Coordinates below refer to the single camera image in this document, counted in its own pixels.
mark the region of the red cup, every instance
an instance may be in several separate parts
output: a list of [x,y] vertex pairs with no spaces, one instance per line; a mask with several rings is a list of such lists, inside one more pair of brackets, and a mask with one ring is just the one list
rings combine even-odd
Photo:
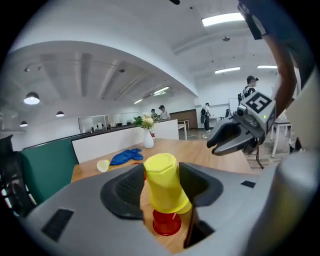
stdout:
[[[138,164],[142,164],[142,163],[141,162],[134,162],[132,165],[138,165]],[[144,176],[144,180],[146,180],[147,177],[146,177],[146,173],[145,172],[143,173],[143,176]]]
[[159,235],[172,236],[181,228],[181,219],[176,213],[153,211],[153,229]]

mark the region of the yellow cup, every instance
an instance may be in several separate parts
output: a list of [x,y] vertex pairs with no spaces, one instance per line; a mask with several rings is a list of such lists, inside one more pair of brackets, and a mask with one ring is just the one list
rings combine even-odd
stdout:
[[192,205],[179,181],[176,158],[169,153],[155,154],[144,162],[149,184],[149,201],[163,214],[185,214]]

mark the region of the white vase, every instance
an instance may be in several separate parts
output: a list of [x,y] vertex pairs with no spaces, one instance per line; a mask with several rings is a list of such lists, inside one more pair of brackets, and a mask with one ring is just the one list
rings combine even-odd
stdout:
[[144,129],[143,146],[146,149],[151,149],[154,146],[154,144],[154,139],[151,137],[150,130]]

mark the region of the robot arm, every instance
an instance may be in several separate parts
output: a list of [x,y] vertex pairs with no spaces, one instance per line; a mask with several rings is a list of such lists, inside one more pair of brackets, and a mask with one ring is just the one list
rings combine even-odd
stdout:
[[276,101],[254,92],[240,102],[237,111],[219,121],[206,143],[212,153],[226,155],[238,150],[251,152],[262,144],[276,119]]

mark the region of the white counter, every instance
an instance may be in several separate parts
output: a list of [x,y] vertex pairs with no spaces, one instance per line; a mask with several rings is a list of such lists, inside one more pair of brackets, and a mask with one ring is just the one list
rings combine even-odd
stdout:
[[[179,139],[178,120],[157,122],[153,127],[155,138]],[[144,141],[144,130],[141,127],[93,134],[89,137],[72,141],[72,146],[79,164],[103,157],[116,151],[124,150]]]

